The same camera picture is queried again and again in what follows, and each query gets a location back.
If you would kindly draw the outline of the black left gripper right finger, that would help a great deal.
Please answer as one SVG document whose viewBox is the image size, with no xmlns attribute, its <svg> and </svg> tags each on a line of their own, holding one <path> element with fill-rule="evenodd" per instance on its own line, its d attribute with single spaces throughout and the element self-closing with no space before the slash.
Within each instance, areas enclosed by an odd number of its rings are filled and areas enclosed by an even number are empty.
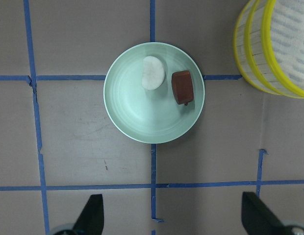
<svg viewBox="0 0 304 235">
<path fill-rule="evenodd" d="M 241 222 L 249 235 L 284 235 L 285 226 L 254 192 L 243 192 Z"/>
</svg>

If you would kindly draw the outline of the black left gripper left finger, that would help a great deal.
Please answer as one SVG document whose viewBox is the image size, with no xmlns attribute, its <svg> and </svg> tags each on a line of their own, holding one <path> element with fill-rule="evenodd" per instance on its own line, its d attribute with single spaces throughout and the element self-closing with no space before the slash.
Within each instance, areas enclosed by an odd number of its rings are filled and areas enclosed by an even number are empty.
<svg viewBox="0 0 304 235">
<path fill-rule="evenodd" d="M 78 235 L 101 235 L 104 228 L 104 208 L 101 194 L 93 194 L 73 226 Z"/>
</svg>

